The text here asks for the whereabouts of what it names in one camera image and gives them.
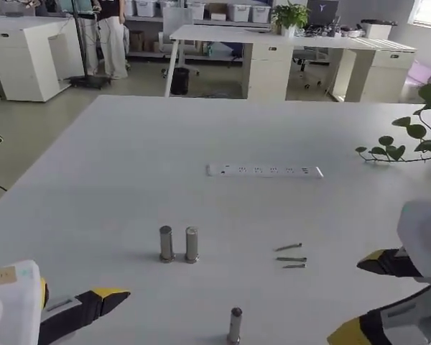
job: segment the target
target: power strip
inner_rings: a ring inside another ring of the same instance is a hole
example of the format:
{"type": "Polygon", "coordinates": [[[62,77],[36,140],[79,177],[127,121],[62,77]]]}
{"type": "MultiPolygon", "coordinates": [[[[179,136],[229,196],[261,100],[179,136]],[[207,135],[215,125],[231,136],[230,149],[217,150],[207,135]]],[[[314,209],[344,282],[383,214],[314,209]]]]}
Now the power strip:
{"type": "Polygon", "coordinates": [[[260,178],[323,178],[318,167],[278,167],[276,165],[209,164],[209,176],[257,176],[260,178]]]}

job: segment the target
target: metal screw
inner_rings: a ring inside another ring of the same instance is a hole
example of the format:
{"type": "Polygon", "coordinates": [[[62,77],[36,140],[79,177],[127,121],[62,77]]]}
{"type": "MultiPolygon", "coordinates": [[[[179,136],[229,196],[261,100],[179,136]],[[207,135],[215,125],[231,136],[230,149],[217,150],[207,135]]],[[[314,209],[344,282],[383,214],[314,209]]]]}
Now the metal screw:
{"type": "Polygon", "coordinates": [[[282,268],[305,268],[307,265],[306,264],[289,264],[287,266],[283,266],[282,268]]]}
{"type": "Polygon", "coordinates": [[[161,262],[174,261],[175,254],[172,251],[172,229],[170,226],[162,226],[159,228],[159,242],[161,245],[161,254],[159,259],[161,262]]]}
{"type": "Polygon", "coordinates": [[[241,329],[241,316],[243,315],[243,311],[241,308],[233,308],[231,309],[230,316],[230,331],[227,335],[227,344],[228,345],[238,345],[241,337],[239,336],[239,332],[241,329]]]}
{"type": "Polygon", "coordinates": [[[306,257],[277,257],[277,261],[289,261],[289,262],[306,262],[306,257]]]}
{"type": "Polygon", "coordinates": [[[185,253],[185,261],[189,264],[194,264],[198,261],[198,228],[189,226],[185,230],[185,241],[187,243],[187,251],[185,253]]]}
{"type": "Polygon", "coordinates": [[[274,251],[276,251],[276,252],[280,252],[280,251],[282,251],[282,250],[286,250],[286,249],[291,249],[291,248],[300,248],[301,246],[302,246],[302,244],[301,244],[301,243],[294,243],[294,244],[291,244],[290,246],[280,247],[280,248],[278,248],[278,249],[275,249],[274,251]]]}

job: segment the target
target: office chair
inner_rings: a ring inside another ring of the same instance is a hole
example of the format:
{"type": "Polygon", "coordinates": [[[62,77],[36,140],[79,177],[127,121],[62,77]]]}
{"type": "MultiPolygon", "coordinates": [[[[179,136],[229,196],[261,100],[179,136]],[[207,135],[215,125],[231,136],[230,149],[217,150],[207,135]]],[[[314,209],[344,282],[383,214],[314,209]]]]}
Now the office chair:
{"type": "MultiPolygon", "coordinates": [[[[311,62],[328,62],[328,49],[304,47],[303,50],[294,50],[292,60],[300,66],[299,76],[305,84],[305,89],[309,89],[311,86],[310,77],[317,77],[305,71],[305,68],[311,62]]],[[[319,78],[317,78],[317,80],[316,85],[321,86],[322,81],[319,78]]]]}
{"type": "MultiPolygon", "coordinates": [[[[159,50],[165,52],[167,49],[172,47],[170,41],[170,35],[179,29],[182,25],[190,24],[193,25],[193,11],[192,9],[185,9],[183,7],[165,7],[163,9],[163,32],[158,34],[159,50]]],[[[200,47],[200,42],[194,42],[192,46],[185,45],[184,42],[179,44],[178,62],[176,68],[187,68],[196,73],[200,74],[200,71],[193,67],[185,64],[185,51],[194,50],[197,52],[200,47]]],[[[167,69],[162,69],[163,78],[167,77],[167,69]]]]}

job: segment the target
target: trash can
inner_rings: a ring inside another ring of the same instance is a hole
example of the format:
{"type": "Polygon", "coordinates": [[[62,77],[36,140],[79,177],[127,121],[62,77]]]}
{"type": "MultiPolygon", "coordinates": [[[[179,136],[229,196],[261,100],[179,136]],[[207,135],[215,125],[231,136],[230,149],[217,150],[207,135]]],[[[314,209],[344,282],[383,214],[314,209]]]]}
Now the trash can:
{"type": "Polygon", "coordinates": [[[173,95],[186,95],[188,93],[188,76],[190,71],[187,68],[177,67],[172,76],[171,93],[173,95]]]}

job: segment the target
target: metal cylinder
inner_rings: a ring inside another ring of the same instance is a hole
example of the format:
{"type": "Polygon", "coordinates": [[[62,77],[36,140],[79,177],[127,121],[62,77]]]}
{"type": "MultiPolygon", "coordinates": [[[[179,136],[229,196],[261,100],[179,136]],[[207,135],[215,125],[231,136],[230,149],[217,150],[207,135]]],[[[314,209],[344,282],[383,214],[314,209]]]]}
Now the metal cylinder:
{"type": "Polygon", "coordinates": [[[187,243],[187,251],[185,252],[185,261],[189,264],[194,264],[198,261],[198,228],[189,226],[185,230],[185,240],[187,243]]]}
{"type": "Polygon", "coordinates": [[[172,250],[172,229],[170,226],[162,226],[159,228],[159,242],[161,245],[161,254],[159,259],[161,262],[174,261],[175,254],[172,250]]]}
{"type": "Polygon", "coordinates": [[[241,329],[241,316],[243,315],[243,311],[241,308],[233,308],[231,310],[231,318],[230,318],[230,331],[227,335],[227,344],[228,345],[237,345],[241,337],[239,336],[239,332],[241,329]]]}

